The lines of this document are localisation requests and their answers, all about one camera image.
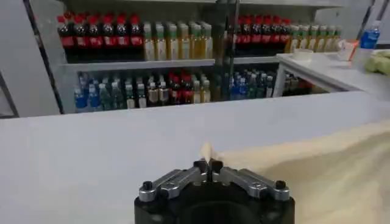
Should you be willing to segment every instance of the white table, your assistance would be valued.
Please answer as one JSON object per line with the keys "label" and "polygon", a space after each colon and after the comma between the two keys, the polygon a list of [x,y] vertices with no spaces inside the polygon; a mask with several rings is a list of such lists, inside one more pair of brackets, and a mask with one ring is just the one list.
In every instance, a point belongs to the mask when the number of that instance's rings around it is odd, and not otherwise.
{"label": "white table", "polygon": [[363,92],[0,120],[0,223],[130,224],[142,181],[199,159],[390,118]]}
{"label": "white table", "polygon": [[285,72],[305,79],[328,92],[364,91],[379,99],[390,100],[390,77],[353,69],[336,53],[315,53],[311,61],[296,61],[292,54],[278,54],[280,61],[274,97],[283,94]]}

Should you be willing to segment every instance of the white shelf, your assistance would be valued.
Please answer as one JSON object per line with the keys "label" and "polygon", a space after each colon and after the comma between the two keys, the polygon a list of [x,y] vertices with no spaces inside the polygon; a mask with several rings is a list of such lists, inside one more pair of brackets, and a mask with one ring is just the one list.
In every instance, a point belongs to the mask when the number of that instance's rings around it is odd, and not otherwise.
{"label": "white shelf", "polygon": [[106,63],[76,63],[62,65],[67,72],[88,72],[125,69],[182,68],[213,66],[215,59],[176,60],[176,61],[127,61]]}
{"label": "white shelf", "polygon": [[279,60],[277,59],[276,56],[234,58],[235,65],[278,63],[278,62]]}
{"label": "white shelf", "polygon": [[256,5],[296,5],[296,6],[312,6],[312,7],[343,7],[340,0],[241,0],[240,4],[256,4]]}

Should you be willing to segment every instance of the yellow bottle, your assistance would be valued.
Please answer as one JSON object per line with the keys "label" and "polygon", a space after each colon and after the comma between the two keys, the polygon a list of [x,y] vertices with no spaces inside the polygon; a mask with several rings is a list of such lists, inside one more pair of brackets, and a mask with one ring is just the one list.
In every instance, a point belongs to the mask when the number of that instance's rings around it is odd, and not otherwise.
{"label": "yellow bottle", "polygon": [[323,25],[319,27],[319,35],[316,40],[316,45],[314,45],[315,52],[323,52],[325,46],[325,37],[327,35],[327,26]]}
{"label": "yellow bottle", "polygon": [[180,29],[179,59],[190,59],[190,38],[188,36],[188,26],[183,22],[179,22],[178,27]]}
{"label": "yellow bottle", "polygon": [[325,38],[324,52],[332,51],[333,39],[335,37],[336,26],[329,26],[327,30],[327,36]]}
{"label": "yellow bottle", "polygon": [[152,39],[152,26],[144,23],[144,56],[146,61],[155,60],[155,41]]}
{"label": "yellow bottle", "polygon": [[318,25],[312,25],[309,32],[309,41],[307,43],[307,49],[314,51],[314,46],[316,45],[316,40],[318,36]]}
{"label": "yellow bottle", "polygon": [[291,38],[286,44],[286,53],[294,53],[294,50],[299,46],[299,26],[291,25]]}
{"label": "yellow bottle", "polygon": [[309,42],[309,25],[302,25],[299,34],[299,49],[306,49],[307,43]]}

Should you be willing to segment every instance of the plastic bottle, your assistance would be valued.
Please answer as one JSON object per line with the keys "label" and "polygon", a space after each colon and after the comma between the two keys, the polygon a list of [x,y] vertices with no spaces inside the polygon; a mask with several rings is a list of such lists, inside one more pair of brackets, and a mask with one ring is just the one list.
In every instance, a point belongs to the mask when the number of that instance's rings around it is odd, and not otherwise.
{"label": "plastic bottle", "polygon": [[327,35],[327,26],[323,25],[319,27],[319,35],[316,40],[316,45],[314,45],[315,52],[323,52],[325,46],[325,38]]}
{"label": "plastic bottle", "polygon": [[200,103],[200,81],[194,81],[193,103]]}
{"label": "plastic bottle", "polygon": [[166,41],[164,39],[164,27],[161,23],[156,23],[156,46],[155,55],[159,61],[166,60]]}
{"label": "plastic bottle", "polygon": [[333,39],[335,37],[336,26],[329,26],[327,30],[327,37],[325,38],[324,52],[331,52]]}
{"label": "plastic bottle", "polygon": [[209,103],[211,100],[211,94],[210,94],[210,81],[204,80],[202,91],[200,92],[200,101],[202,103]]}
{"label": "plastic bottle", "polygon": [[74,89],[74,102],[76,104],[76,113],[88,112],[87,98],[79,87],[75,87]]}
{"label": "plastic bottle", "polygon": [[179,59],[190,59],[190,38],[188,37],[188,26],[179,22]]}
{"label": "plastic bottle", "polygon": [[90,93],[89,93],[88,98],[90,100],[91,110],[93,112],[102,111],[99,93],[97,92],[94,84],[90,84]]}
{"label": "plastic bottle", "polygon": [[126,90],[127,109],[134,109],[135,108],[135,100],[134,100],[134,94],[133,94],[133,85],[131,84],[131,82],[126,83],[125,90]]}
{"label": "plastic bottle", "polygon": [[377,45],[377,41],[380,36],[380,25],[381,22],[379,20],[375,20],[373,25],[363,32],[359,46],[352,58],[353,67],[363,70],[368,59],[370,59],[375,46]]}
{"label": "plastic bottle", "polygon": [[160,87],[158,89],[158,99],[160,101],[161,106],[165,106],[168,104],[169,89],[167,89],[165,81],[160,82]]}
{"label": "plastic bottle", "polygon": [[148,101],[149,101],[149,104],[148,106],[149,107],[155,107],[157,106],[157,103],[158,103],[158,91],[157,91],[157,88],[156,88],[156,83],[155,82],[151,82],[148,90],[147,90],[147,95],[148,95]]}
{"label": "plastic bottle", "polygon": [[144,23],[144,55],[146,61],[154,61],[155,41],[152,38],[152,26],[150,23]]}
{"label": "plastic bottle", "polygon": [[315,47],[316,41],[317,41],[318,28],[319,28],[318,25],[312,25],[310,27],[309,42],[308,42],[308,45],[307,45],[307,49],[309,49],[309,50],[314,51],[314,47]]}
{"label": "plastic bottle", "polygon": [[145,96],[145,86],[143,83],[137,84],[137,92],[138,92],[138,106],[140,108],[146,108],[146,96]]}
{"label": "plastic bottle", "polygon": [[299,44],[299,26],[291,25],[291,38],[286,44],[286,53],[294,53],[294,50],[298,48]]}
{"label": "plastic bottle", "polygon": [[118,82],[112,83],[112,101],[113,101],[113,109],[114,110],[120,110],[124,109],[124,101],[123,101],[123,95],[119,88]]}

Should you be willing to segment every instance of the beverage display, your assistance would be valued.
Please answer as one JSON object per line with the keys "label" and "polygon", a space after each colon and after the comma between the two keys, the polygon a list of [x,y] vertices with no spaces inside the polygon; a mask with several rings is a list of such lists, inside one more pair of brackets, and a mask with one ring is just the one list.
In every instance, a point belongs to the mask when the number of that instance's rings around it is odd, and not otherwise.
{"label": "beverage display", "polygon": [[141,23],[136,14],[66,12],[57,23],[68,63],[213,58],[212,26],[203,21]]}

